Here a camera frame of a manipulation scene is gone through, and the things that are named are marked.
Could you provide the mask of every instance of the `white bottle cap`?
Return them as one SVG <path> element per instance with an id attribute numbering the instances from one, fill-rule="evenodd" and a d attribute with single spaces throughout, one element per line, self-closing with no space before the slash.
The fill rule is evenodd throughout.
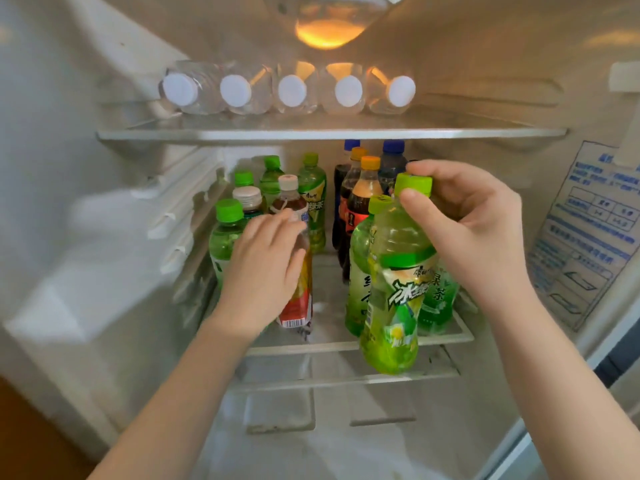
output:
<path id="1" fill-rule="evenodd" d="M 162 81 L 162 88 L 166 98 L 176 106 L 188 106 L 198 99 L 198 85 L 187 74 L 167 74 Z"/>
<path id="2" fill-rule="evenodd" d="M 238 187 L 232 192 L 234 199 L 240 201 L 245 210 L 256 209 L 262 203 L 262 193 L 258 187 L 247 185 Z"/>
<path id="3" fill-rule="evenodd" d="M 407 75 L 394 77 L 387 87 L 387 99 L 396 107 L 411 103 L 415 96 L 415 82 Z"/>
<path id="4" fill-rule="evenodd" d="M 229 106 L 242 107 L 251 101 L 251 84 L 241 75 L 226 75 L 220 81 L 220 95 Z"/>
<path id="5" fill-rule="evenodd" d="M 295 175 L 281 175 L 278 177 L 278 184 L 280 190 L 290 191 L 298 190 L 298 177 Z"/>
<path id="6" fill-rule="evenodd" d="M 278 84 L 278 97 L 285 106 L 299 106 L 307 97 L 307 85 L 297 75 L 286 75 Z"/>
<path id="7" fill-rule="evenodd" d="M 362 83 L 354 75 L 343 77 L 335 84 L 335 98 L 345 107 L 355 106 L 362 99 Z"/>

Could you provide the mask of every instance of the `refrigerator shelf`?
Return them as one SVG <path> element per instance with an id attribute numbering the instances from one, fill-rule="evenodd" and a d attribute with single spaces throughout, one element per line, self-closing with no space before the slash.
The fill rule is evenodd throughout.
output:
<path id="1" fill-rule="evenodd" d="M 566 128 L 542 128 L 473 114 L 415 106 L 398 116 L 365 111 L 336 116 L 318 110 L 306 116 L 267 113 L 238 116 L 220 113 L 194 116 L 178 113 L 128 128 L 102 128 L 111 141 L 292 141 L 318 139 L 450 139 L 564 136 Z"/>
<path id="2" fill-rule="evenodd" d="M 247 356 L 295 355 L 345 352 L 359 349 L 358 339 L 344 326 L 344 307 L 349 288 L 343 284 L 335 253 L 314 256 L 314 318 L 312 333 L 305 339 L 295 330 L 270 324 L 249 348 Z M 446 331 L 418 338 L 418 345 L 459 344 L 474 339 L 462 318 L 454 313 Z"/>
<path id="3" fill-rule="evenodd" d="M 412 370 L 379 374 L 359 351 L 300 357 L 247 357 L 236 371 L 230 392 L 265 392 L 345 385 L 372 385 L 458 377 L 460 371 L 444 347 L 420 349 Z"/>

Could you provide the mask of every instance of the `refrigerator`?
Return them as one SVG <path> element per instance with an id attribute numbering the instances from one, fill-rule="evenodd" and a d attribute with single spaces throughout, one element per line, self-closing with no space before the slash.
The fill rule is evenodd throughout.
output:
<path id="1" fill-rule="evenodd" d="M 318 152 L 328 230 L 344 139 L 482 167 L 521 195 L 532 282 L 590 366 L 640 316 L 640 0 L 391 0 L 331 50 L 296 36 L 290 1 L 0 0 L 0 371 L 93 458 L 214 306 L 214 204 L 265 155 L 297 173 Z M 394 116 L 162 98 L 174 61 L 238 58 L 391 64 L 417 92 Z M 252 345 L 193 478 L 508 478 L 531 441 L 482 311 L 462 291 L 413 369 L 379 374 L 327 249 L 313 332 Z"/>

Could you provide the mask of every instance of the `white-capped bottle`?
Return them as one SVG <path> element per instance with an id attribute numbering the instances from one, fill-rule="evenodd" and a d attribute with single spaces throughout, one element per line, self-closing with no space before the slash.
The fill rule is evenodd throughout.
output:
<path id="1" fill-rule="evenodd" d="M 329 114 L 356 114 L 362 111 L 364 69 L 359 64 L 336 63 L 320 72 L 320 104 Z"/>
<path id="2" fill-rule="evenodd" d="M 279 112 L 309 114 L 318 106 L 318 73 L 302 61 L 280 63 L 273 73 L 273 103 Z"/>
<path id="3" fill-rule="evenodd" d="M 415 96 L 415 82 L 394 70 L 383 72 L 379 67 L 367 71 L 367 106 L 377 114 L 401 114 Z"/>
<path id="4" fill-rule="evenodd" d="M 257 63 L 228 63 L 222 66 L 220 94 L 229 111 L 236 114 L 262 114 L 272 104 L 271 69 Z"/>
<path id="5" fill-rule="evenodd" d="M 162 81 L 165 97 L 188 114 L 215 114 L 226 109 L 220 95 L 220 66 L 208 62 L 178 61 Z"/>

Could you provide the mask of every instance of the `green bottle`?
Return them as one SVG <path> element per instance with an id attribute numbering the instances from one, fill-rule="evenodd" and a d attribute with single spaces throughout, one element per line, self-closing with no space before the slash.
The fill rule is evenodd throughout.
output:
<path id="1" fill-rule="evenodd" d="M 298 192 L 309 204 L 309 241 L 311 252 L 324 250 L 324 200 L 326 199 L 326 173 L 318 167 L 318 154 L 305 153 L 304 167 L 298 173 Z"/>
<path id="2" fill-rule="evenodd" d="M 369 217 L 356 226 L 351 234 L 349 259 L 351 279 L 349 298 L 344 324 L 347 330 L 359 337 L 367 317 L 369 295 L 371 294 L 371 274 L 369 272 L 369 247 L 374 240 L 376 227 L 373 225 L 375 214 L 380 213 L 392 202 L 387 195 L 373 195 L 369 201 Z"/>
<path id="3" fill-rule="evenodd" d="M 218 284 L 222 286 L 223 274 L 231 259 L 234 243 L 244 231 L 246 220 L 242 204 L 234 198 L 222 199 L 216 203 L 216 217 L 218 222 L 209 238 L 209 254 Z"/>
<path id="4" fill-rule="evenodd" d="M 460 285 L 447 270 L 442 265 L 436 266 L 418 315 L 420 332 L 437 334 L 446 330 L 453 317 L 453 302 L 458 290 Z"/>
<path id="5" fill-rule="evenodd" d="M 395 195 L 409 188 L 428 197 L 431 185 L 431 177 L 400 173 Z M 418 355 L 418 314 L 438 255 L 398 198 L 375 216 L 374 225 L 369 250 L 371 297 L 360 348 L 379 372 L 400 374 Z"/>
<path id="6" fill-rule="evenodd" d="M 284 172 L 280 169 L 280 157 L 277 155 L 265 157 L 264 166 L 267 170 L 262 174 L 262 178 L 260 179 L 260 190 L 267 200 L 267 209 L 269 209 L 273 201 L 280 195 L 278 177 L 284 175 Z"/>

